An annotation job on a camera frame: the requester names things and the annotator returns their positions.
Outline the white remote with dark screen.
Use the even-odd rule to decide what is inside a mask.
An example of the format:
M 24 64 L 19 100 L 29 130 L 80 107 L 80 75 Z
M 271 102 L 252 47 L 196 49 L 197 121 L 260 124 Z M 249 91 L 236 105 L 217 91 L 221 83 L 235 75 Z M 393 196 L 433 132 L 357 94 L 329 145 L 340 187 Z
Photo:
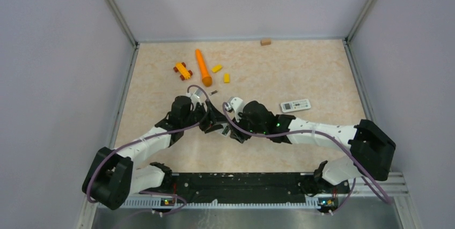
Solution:
M 230 131 L 231 131 L 231 129 L 230 129 L 229 124 L 228 124 L 228 123 L 223 123 L 223 124 L 222 124 L 222 128 L 221 128 L 221 130 L 219 131 L 219 133 L 220 133 L 222 136 L 224 136 L 224 137 L 228 137 L 228 136 L 230 135 Z

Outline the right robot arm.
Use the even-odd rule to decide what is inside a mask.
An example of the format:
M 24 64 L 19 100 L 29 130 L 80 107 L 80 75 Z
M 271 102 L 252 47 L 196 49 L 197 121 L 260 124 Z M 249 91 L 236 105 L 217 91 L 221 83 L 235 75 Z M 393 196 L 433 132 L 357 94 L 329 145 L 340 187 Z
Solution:
M 344 156 L 324 161 L 315 171 L 314 184 L 322 193 L 337 184 L 361 176 L 386 181 L 396 150 L 395 142 L 373 121 L 361 119 L 357 125 L 315 123 L 293 115 L 273 114 L 263 104 L 240 98 L 223 103 L 231 137 L 244 142 L 250 137 L 267 138 L 274 143 L 311 144 L 341 151 Z

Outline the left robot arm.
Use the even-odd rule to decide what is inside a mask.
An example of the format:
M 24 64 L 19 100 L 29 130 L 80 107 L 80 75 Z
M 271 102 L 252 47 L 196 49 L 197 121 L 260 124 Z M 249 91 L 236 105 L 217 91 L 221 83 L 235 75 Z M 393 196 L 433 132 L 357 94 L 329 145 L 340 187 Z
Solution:
M 111 210 L 118 209 L 132 194 L 154 188 L 166 193 L 172 187 L 171 170 L 159 163 L 139 165 L 156 152 L 175 144 L 188 129 L 204 133 L 223 130 L 227 118 L 209 100 L 177 96 L 166 116 L 147 133 L 117 149 L 98 150 L 82 185 L 87 199 Z

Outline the white air conditioner remote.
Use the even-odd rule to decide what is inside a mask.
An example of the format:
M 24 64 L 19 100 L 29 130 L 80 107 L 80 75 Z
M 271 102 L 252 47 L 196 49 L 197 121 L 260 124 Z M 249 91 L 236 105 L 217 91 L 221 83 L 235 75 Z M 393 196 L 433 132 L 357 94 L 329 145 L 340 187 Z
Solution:
M 309 99 L 300 99 L 282 102 L 280 103 L 280 107 L 283 113 L 292 113 L 311 109 L 311 103 Z

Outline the orange toy microphone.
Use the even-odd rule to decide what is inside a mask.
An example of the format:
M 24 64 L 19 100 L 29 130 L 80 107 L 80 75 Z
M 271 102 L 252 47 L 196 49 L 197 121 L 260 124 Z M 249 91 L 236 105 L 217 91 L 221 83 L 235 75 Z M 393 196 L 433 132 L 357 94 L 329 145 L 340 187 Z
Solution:
M 199 49 L 195 50 L 195 57 L 196 57 L 196 61 L 197 61 L 197 64 L 199 66 L 199 69 L 200 69 L 202 84 L 204 86 L 206 86 L 206 87 L 211 86 L 212 85 L 212 77 L 209 74 L 209 71 L 207 69 L 204 57 L 202 55 L 202 52 Z

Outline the yellow block lower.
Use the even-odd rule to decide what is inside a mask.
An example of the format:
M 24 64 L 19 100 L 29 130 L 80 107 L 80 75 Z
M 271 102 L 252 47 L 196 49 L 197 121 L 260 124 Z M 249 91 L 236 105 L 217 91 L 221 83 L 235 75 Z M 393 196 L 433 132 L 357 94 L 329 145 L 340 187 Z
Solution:
M 229 74 L 229 73 L 225 73 L 225 74 L 224 74 L 224 76 L 223 76 L 223 83 L 225 83 L 225 84 L 230 83 L 230 74 Z

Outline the yellow block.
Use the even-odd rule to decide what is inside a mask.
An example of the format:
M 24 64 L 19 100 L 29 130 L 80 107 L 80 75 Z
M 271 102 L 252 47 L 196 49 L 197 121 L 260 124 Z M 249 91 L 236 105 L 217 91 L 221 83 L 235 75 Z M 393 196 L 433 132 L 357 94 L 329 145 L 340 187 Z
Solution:
M 225 73 L 225 74 L 224 74 L 224 76 L 223 76 L 223 83 L 225 83 L 225 84 L 230 83 L 230 74 L 229 74 L 229 73 Z
M 223 68 L 223 66 L 219 64 L 219 65 L 212 67 L 211 71 L 212 71 L 212 73 L 218 73 L 222 70 L 222 68 Z

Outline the yellow block upper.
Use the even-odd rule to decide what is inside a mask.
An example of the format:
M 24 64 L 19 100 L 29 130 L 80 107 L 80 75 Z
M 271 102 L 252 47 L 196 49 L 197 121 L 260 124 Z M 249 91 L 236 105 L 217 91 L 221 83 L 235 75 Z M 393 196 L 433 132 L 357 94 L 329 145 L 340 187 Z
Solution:
M 222 70 L 222 68 L 223 68 L 223 66 L 219 64 L 219 65 L 212 67 L 211 71 L 212 71 L 212 73 L 218 73 Z

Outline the yellow toy car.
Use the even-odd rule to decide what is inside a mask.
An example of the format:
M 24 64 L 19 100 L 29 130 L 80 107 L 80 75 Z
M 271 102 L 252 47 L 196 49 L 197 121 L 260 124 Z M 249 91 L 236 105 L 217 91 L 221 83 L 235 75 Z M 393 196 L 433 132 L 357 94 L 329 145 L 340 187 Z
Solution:
M 181 80 L 189 80 L 193 75 L 192 71 L 187 69 L 185 62 L 176 63 L 175 66 L 173 67 L 173 70 L 175 73 L 180 74 Z

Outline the brown wooden block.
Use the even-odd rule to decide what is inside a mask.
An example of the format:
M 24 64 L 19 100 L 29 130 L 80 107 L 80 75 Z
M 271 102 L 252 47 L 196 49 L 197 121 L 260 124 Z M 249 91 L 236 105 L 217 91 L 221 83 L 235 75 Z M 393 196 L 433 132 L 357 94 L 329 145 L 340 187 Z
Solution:
M 260 40 L 260 45 L 261 46 L 268 46 L 271 44 L 271 39 L 261 39 Z

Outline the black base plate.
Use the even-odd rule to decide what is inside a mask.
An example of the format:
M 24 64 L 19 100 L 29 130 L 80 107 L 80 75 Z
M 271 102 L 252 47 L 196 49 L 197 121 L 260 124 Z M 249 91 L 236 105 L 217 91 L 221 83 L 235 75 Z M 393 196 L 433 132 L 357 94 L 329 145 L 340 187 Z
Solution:
M 347 181 L 334 186 L 311 173 L 173 173 L 155 190 L 176 194 L 189 204 L 284 204 L 347 194 L 350 188 Z

